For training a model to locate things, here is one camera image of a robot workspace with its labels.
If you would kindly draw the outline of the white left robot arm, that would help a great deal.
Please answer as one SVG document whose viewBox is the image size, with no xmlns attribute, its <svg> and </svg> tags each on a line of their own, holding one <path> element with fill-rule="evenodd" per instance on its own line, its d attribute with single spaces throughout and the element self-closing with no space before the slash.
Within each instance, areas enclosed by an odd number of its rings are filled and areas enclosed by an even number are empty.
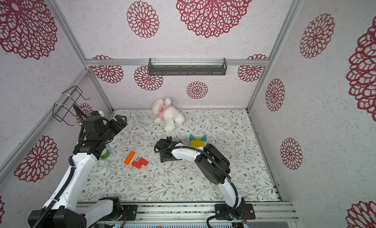
<svg viewBox="0 0 376 228">
<path fill-rule="evenodd" d="M 108 120 L 95 111 L 81 124 L 78 143 L 69 157 L 69 167 L 48 201 L 28 217 L 32 228 L 90 228 L 103 217 L 123 215 L 119 198 L 105 197 L 84 212 L 76 212 L 85 180 L 99 161 L 106 144 L 127 126 L 127 118 L 116 115 Z"/>
</svg>

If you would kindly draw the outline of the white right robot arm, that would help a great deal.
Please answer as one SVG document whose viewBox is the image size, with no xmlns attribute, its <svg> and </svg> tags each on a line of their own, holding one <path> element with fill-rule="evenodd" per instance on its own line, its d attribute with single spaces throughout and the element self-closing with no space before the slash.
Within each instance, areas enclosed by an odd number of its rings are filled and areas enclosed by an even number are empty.
<svg viewBox="0 0 376 228">
<path fill-rule="evenodd" d="M 154 152 L 160 154 L 161 162 L 164 157 L 168 160 L 187 160 L 194 162 L 205 178 L 220 189 L 224 200 L 225 208 L 210 216 L 206 220 L 210 228 L 210 221 L 219 218 L 239 219 L 242 217 L 245 200 L 240 197 L 238 190 L 231 177 L 230 163 L 213 145 L 207 144 L 204 147 L 192 147 L 182 143 L 176 145 L 171 143 L 156 143 Z"/>
</svg>

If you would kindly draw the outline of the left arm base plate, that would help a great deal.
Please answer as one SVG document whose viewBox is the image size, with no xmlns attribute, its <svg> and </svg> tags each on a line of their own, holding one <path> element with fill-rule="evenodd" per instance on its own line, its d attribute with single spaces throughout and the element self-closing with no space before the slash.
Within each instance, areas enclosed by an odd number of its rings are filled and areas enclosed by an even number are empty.
<svg viewBox="0 0 376 228">
<path fill-rule="evenodd" d="M 121 204 L 121 208 L 116 208 L 110 215 L 104 216 L 99 221 L 135 221 L 138 206 L 135 204 Z"/>
</svg>

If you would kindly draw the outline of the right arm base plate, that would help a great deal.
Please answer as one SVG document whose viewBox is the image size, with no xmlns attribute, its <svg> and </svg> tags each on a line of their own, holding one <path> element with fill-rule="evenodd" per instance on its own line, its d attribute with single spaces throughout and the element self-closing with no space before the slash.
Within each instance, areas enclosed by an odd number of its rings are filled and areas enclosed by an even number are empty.
<svg viewBox="0 0 376 228">
<path fill-rule="evenodd" d="M 245 203 L 240 207 L 236 208 L 234 211 L 227 215 L 223 215 L 223 213 L 230 210 L 230 207 L 226 204 L 215 204 L 214 211 L 215 215 L 221 214 L 221 216 L 217 217 L 216 220 L 255 220 L 255 210 L 253 205 L 250 203 Z"/>
</svg>

